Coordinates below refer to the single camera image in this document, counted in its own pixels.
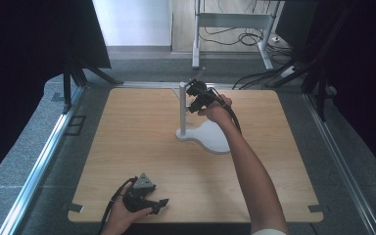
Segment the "white stand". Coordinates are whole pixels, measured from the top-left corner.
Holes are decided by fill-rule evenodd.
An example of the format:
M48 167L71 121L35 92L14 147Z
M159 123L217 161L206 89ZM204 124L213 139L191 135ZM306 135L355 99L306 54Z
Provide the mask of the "white stand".
M214 154L228 154L230 148L227 139L221 128L210 120L204 121L200 127L186 128L186 98L185 83L179 83L179 101L180 101L180 128L176 130L176 138L180 141L194 140Z

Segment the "wooden table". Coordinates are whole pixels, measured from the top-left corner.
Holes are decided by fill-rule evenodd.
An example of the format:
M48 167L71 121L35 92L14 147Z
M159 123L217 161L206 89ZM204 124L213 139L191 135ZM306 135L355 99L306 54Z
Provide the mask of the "wooden table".
M322 212L309 211L318 201L276 93L220 93L232 98L243 135L267 168L287 221L321 221ZM204 120L187 113L188 128ZM179 100L171 89L113 89L73 199L83 211L70 211L69 219L100 221L122 182L145 172L157 184L148 199L169 202L138 222L250 222L230 154L177 140L178 127Z

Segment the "white sleeve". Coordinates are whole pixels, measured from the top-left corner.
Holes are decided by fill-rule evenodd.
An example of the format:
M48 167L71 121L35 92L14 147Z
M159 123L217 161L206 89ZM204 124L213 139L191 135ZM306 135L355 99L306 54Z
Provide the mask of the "white sleeve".
M286 234L276 229L262 229L253 233L252 235L286 235Z

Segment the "cable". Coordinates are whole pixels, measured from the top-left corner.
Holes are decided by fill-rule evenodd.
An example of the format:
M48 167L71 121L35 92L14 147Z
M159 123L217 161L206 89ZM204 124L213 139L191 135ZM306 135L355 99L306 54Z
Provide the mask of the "cable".
M270 7L270 3L271 3L271 1L268 1L268 5L267 5L267 9L266 9L266 13L268 12L268 8Z
M236 27L228 28L228 29L222 30L222 31L211 32L211 33L207 32L207 29L206 29L206 33L210 34L210 35L214 35L214 34L222 33L222 32L228 31L228 30L232 30L232 29L236 29ZM230 43L215 41L215 40L212 40L212 39L206 39L206 38L204 38L201 35L201 33L199 34L199 36L204 41L213 42L213 43L217 43L217 44L225 45L225 46L231 46L231 45L237 44L239 42L241 42L245 46L255 46L255 45L257 45L262 40L262 37L260 35L254 34L254 33L247 32L247 29L248 28L245 29L245 32L239 34L237 41L230 42ZM250 39L253 40L253 42L252 43L248 43L248 42L244 41L245 38L250 38Z
M244 11L244 13L247 13L247 10L250 8L250 6L252 6L252 4L254 4L253 8L252 8L252 13L255 12L255 9L256 9L256 4L258 3L258 0L252 0L250 1L250 4L249 6L247 6L246 10Z
M279 72L283 71L284 69L290 67L290 66L291 66L292 64L294 64L294 63L295 63L294 60L290 60L289 62L287 62L286 64L284 64L283 66L281 66L281 67L280 67L279 69L277 69L277 70L271 70L271 71L267 71L267 72L256 73L256 74L258 74L258 75L262 75L262 77L260 77L260 78L258 78L258 79L255 79L255 80L253 80L253 81L250 81L250 82L248 82L248 83L242 85L242 86L239 88L239 90L241 90L241 89L246 89L246 88L248 88L248 87L250 87L250 86L252 86L252 85L258 83L258 82L261 81L262 79L270 78L271 76L273 77L273 76L277 75Z
M103 218L102 218L102 221L101 221L101 225L100 225L100 229L99 229L99 232L97 234L102 234L103 232L103 227L105 226L105 223L106 223L106 219L108 218L108 215L109 215L109 212L113 206L113 203L116 201L116 199L118 198L119 194L121 193L121 191L123 190L124 186L126 186L127 183L129 182L132 182L134 183L135 181L137 180L137 177L133 177L133 178L129 178L127 179L118 189L117 191L113 194L111 200L109 201L107 207L106 207L106 210L105 210L105 213L103 214Z
M234 124L236 125L237 129L240 131L240 133L242 133L239 120L237 119L236 114L234 114L233 109L231 109L231 107L229 105L227 105L227 103L225 103L225 101L222 99L222 97L218 94L218 92L214 88L212 88L212 90L214 90L217 93L218 96L211 94L209 92L206 92L204 90L198 89L196 87L194 87L194 89L197 92L201 93L202 95L208 96L208 97L212 98L213 100L215 100L216 102L218 102L230 114L230 116L233 119Z
M237 84L238 84L240 81L244 80L244 79L247 79L247 78L250 78L250 77L254 77L254 76L258 76L258 75L265 75L265 74L272 73L272 72L273 72L273 71L265 71L265 72L259 72L259 73L254 73L254 74L251 74L251 75L243 76L243 77L241 77L240 79L238 79L238 80L234 83L234 85L233 85L233 87L232 87L231 89L234 90L234 89L236 88Z
M208 31L207 31L207 28L204 27L204 29L206 30L206 33L209 34L209 35L219 34L219 33L226 32L226 31L230 31L230 30L233 30L233 29L236 29L236 28L237 28L237 27L230 27L230 28L227 28L227 29L222 30L222 31L208 32Z
M273 61L274 63L276 63L277 65L281 65L281 66L283 66L283 65L285 65L286 63L281 63L281 62L279 62L279 61L277 61L277 59L274 59L274 57L276 57L276 56L287 56L287 57L290 57L290 55L286 55L286 54L283 54L283 53L281 53L281 54L279 54L279 55L271 55L271 61Z
M222 11L222 8L219 6L219 0L218 0L218 8L219 8L219 10L221 10L221 13L224 13L224 11Z

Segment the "black panel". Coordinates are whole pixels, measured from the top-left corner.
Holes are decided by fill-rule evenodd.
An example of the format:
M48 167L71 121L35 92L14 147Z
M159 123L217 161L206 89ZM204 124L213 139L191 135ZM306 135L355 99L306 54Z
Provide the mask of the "black panel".
M306 46L317 2L286 1L276 33L295 49Z
M37 107L66 52L109 68L91 0L0 1L0 162Z
M327 64L336 106L376 157L376 1L358 1Z

